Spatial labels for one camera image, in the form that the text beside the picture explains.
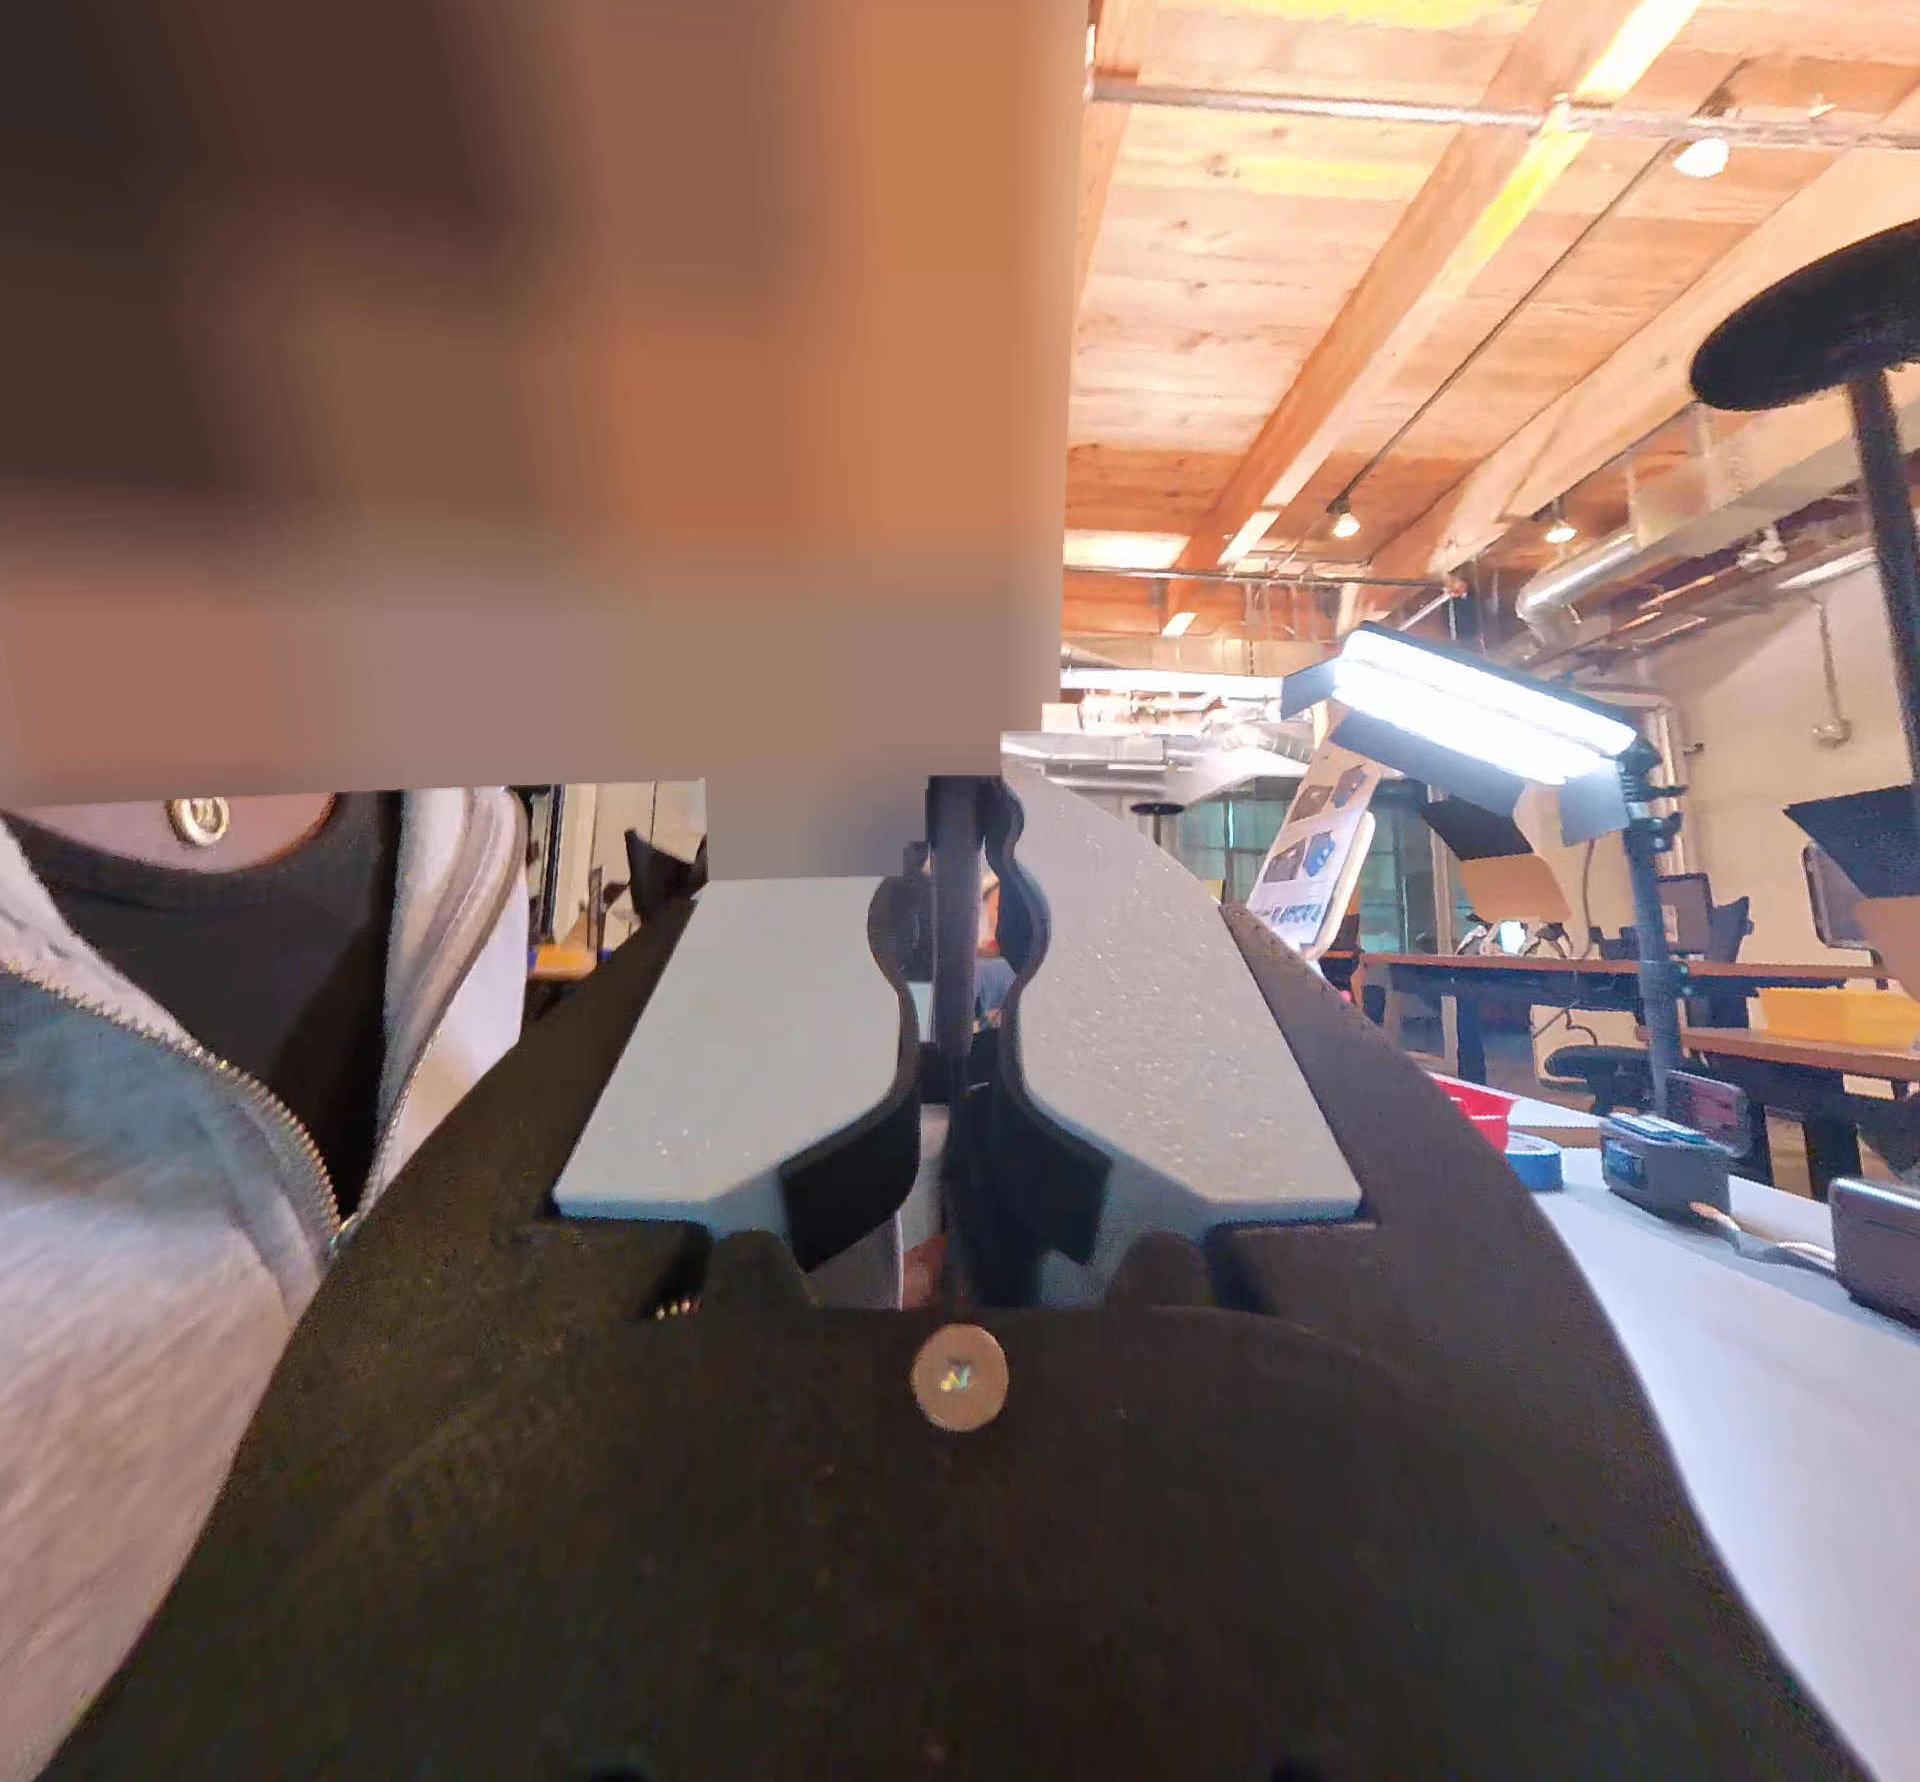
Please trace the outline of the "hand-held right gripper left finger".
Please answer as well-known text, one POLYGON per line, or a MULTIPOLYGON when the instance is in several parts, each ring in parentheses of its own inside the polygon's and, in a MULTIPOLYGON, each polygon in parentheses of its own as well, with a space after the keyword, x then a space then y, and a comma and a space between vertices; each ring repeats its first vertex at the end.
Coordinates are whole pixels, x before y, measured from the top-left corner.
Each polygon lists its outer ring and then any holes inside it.
POLYGON ((555 1210, 776 1235, 802 1274, 898 1274, 921 1119, 897 893, 881 878, 705 884, 554 1183, 555 1210))

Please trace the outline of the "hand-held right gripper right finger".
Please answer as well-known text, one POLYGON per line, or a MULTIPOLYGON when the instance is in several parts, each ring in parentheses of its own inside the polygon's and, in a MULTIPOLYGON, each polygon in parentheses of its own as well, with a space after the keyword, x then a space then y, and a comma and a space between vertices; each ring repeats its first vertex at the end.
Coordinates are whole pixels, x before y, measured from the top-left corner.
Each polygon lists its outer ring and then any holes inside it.
POLYGON ((970 1293, 1090 1305, 1145 1237, 1358 1222, 1354 1171, 1221 905, 1036 770, 1008 767, 994 800, 1013 981, 959 1119, 970 1293))

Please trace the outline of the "printed instruction sheet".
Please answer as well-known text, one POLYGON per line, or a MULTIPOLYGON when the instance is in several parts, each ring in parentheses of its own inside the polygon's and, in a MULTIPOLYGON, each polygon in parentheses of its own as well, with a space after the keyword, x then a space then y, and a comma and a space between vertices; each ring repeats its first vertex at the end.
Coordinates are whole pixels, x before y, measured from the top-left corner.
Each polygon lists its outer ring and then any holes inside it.
POLYGON ((1327 738, 1293 790, 1246 909, 1303 959, 1318 959, 1344 924, 1373 841, 1379 765, 1327 738))

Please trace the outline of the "wooden workbench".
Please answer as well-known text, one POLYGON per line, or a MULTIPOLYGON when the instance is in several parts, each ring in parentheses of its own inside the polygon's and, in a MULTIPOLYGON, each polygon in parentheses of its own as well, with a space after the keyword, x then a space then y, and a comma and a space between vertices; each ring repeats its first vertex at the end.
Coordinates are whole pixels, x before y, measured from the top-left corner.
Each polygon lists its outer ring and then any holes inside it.
POLYGON ((1808 1195, 1825 1201, 1838 1178, 1863 1178, 1870 1149, 1897 1184, 1917 1184, 1917 1053, 1798 1041, 1755 1028, 1683 1028, 1682 1053, 1740 1090, 1750 1104, 1750 1178, 1775 1184, 1767 1121, 1798 1126, 1808 1195))
MULTIPOLYGON (((1893 974, 1875 964, 1838 969, 1817 964, 1717 962, 1683 959, 1678 964, 1678 1000, 1686 1027, 1752 1027, 1750 1002, 1772 988, 1893 984, 1893 974)), ((1398 1000, 1454 1002, 1450 1062, 1445 1073, 1485 1084, 1487 1054, 1482 1011, 1490 1004, 1573 1011, 1638 1015, 1641 969, 1630 960, 1464 956, 1464 954, 1361 954, 1353 978, 1354 1002, 1379 1027, 1398 1000)))

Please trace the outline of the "cardboard light shade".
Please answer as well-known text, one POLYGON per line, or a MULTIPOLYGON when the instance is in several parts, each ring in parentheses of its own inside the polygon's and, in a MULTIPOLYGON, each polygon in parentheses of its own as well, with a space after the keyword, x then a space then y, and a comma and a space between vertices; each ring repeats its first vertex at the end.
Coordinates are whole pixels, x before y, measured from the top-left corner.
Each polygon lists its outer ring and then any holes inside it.
POLYGON ((1419 812, 1457 863, 1472 915, 1534 930, 1564 927, 1568 900, 1561 880, 1506 812, 1452 795, 1420 803, 1419 812))

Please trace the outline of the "black office chair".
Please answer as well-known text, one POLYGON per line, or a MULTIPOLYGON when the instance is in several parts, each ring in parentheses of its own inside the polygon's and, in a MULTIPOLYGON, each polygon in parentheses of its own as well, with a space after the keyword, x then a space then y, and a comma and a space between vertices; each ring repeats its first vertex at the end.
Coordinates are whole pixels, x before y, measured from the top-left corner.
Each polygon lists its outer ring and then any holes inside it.
POLYGON ((1650 1114, 1657 1108, 1648 1054, 1638 1047, 1574 1043, 1551 1049, 1542 1084, 1585 1090, 1598 1119, 1620 1110, 1650 1114))

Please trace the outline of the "led light panel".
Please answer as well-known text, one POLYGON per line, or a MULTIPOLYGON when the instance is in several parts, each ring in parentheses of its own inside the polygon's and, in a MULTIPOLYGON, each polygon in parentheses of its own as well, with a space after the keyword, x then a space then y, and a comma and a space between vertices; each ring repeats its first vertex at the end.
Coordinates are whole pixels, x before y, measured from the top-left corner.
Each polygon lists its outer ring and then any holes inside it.
POLYGON ((1614 770, 1644 743, 1628 711, 1379 624, 1282 677, 1282 716, 1318 705, 1335 746, 1492 809, 1614 770))

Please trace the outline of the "black light stand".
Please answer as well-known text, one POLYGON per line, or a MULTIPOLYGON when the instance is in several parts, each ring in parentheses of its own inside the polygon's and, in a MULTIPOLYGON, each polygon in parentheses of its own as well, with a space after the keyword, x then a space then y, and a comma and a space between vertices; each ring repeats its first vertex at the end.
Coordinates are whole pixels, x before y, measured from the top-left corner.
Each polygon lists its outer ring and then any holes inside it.
POLYGON ((1620 832, 1628 884, 1634 905, 1637 964, 1647 1030, 1647 1069, 1655 1116, 1668 1114, 1668 1077, 1682 1065, 1682 964, 1666 939, 1659 857, 1675 837, 1674 817, 1660 817, 1660 800, 1675 798, 1675 786, 1660 780, 1655 746, 1638 738, 1616 762, 1618 790, 1624 804, 1620 832))

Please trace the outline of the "person's black shirt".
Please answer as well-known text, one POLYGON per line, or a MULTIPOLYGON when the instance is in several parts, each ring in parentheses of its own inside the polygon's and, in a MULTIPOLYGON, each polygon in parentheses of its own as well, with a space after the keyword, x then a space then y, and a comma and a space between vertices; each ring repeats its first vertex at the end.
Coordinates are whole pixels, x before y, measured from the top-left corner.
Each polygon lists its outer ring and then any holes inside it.
POLYGON ((403 797, 226 795, 208 851, 170 834, 165 798, 3 820, 78 933, 300 1119, 350 1210, 375 1146, 403 797))

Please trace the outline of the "blue grey device box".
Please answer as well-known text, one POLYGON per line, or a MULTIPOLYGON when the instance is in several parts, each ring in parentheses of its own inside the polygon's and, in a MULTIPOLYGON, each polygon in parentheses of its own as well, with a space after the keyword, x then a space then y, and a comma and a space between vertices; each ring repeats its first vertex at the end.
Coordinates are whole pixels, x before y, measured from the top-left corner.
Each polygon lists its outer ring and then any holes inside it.
POLYGON ((1733 1153, 1698 1129, 1611 1113, 1601 1131, 1601 1184, 1647 1212, 1686 1226, 1699 1208, 1730 1214, 1733 1153))

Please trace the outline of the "yellow plastic bin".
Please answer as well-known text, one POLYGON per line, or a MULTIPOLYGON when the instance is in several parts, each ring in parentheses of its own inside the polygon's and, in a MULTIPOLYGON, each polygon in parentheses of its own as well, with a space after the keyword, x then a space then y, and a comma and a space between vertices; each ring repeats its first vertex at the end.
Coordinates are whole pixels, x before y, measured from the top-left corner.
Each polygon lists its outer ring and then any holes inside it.
POLYGON ((1898 990, 1770 988, 1755 1002, 1763 1028, 1792 1043, 1917 1049, 1917 1002, 1898 990))

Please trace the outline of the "dark light shade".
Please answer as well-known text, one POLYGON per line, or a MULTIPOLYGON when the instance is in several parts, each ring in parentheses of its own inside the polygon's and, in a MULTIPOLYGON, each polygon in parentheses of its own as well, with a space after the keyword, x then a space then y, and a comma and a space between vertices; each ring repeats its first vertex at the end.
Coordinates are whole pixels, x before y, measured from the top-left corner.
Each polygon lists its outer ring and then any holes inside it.
POLYGON ((1917 998, 1917 834, 1915 786, 1883 786, 1792 803, 1787 817, 1829 868, 1828 900, 1839 902, 1846 941, 1880 956, 1880 967, 1917 998))

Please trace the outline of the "dark grey box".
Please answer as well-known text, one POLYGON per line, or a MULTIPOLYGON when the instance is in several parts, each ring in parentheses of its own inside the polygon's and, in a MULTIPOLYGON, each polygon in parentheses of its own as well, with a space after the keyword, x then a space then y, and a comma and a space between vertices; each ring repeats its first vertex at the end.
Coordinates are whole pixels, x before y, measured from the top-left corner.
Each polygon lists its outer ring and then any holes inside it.
POLYGON ((1839 1175, 1828 1188, 1836 1278, 1865 1309, 1917 1327, 1917 1190, 1839 1175))

